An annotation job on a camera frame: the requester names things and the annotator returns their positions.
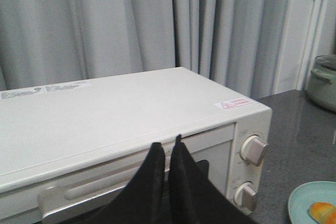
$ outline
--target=pot lid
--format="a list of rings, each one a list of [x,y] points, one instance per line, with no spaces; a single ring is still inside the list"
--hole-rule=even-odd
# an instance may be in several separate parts
[[[336,71],[336,55],[322,55],[315,58],[315,63],[323,68]]]

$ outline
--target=sticker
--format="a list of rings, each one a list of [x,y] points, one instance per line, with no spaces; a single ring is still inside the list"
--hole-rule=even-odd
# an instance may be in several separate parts
[[[43,87],[33,87],[27,89],[19,89],[19,90],[9,90],[0,92],[1,100],[8,99],[8,98],[15,98],[15,97],[24,97],[26,95],[35,95],[35,94],[43,94],[45,90]]]
[[[53,84],[45,86],[47,92],[54,92],[60,90],[68,90],[68,89],[75,89],[75,88],[83,88],[88,87],[90,84],[86,81],[77,81],[72,83],[60,83],[60,84]]]
[[[2,91],[0,92],[0,100],[8,99],[8,98],[15,98],[15,97],[24,97],[26,95],[36,95],[36,94],[43,94],[47,92],[54,92],[60,90],[68,90],[68,89],[75,89],[75,88],[83,88],[88,87],[90,84],[86,81],[77,81],[77,82],[67,82],[67,83],[60,83],[60,84],[52,84],[47,86],[41,87],[33,87],[33,88],[26,88],[26,89],[18,89],[18,90],[9,90],[9,91]]]
[[[238,107],[253,104],[254,101],[248,98],[237,98],[226,102],[214,103],[214,105],[222,110],[231,110]]]

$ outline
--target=green pot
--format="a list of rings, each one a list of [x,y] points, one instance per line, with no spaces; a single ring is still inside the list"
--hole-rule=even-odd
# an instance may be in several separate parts
[[[307,94],[315,103],[336,111],[336,55],[315,58]]]

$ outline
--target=white knob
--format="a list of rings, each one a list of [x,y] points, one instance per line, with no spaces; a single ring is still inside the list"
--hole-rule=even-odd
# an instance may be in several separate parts
[[[259,166],[267,148],[268,144],[261,140],[259,136],[252,135],[243,143],[240,149],[240,156],[247,162]]]
[[[250,182],[245,182],[238,187],[235,193],[234,202],[250,211],[256,209],[257,193]]]

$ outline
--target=pot handle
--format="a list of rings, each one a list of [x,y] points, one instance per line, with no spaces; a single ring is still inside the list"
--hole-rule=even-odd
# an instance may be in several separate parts
[[[311,74],[314,75],[317,79],[332,84],[335,82],[335,76],[333,74],[324,73],[316,68],[313,68]]]

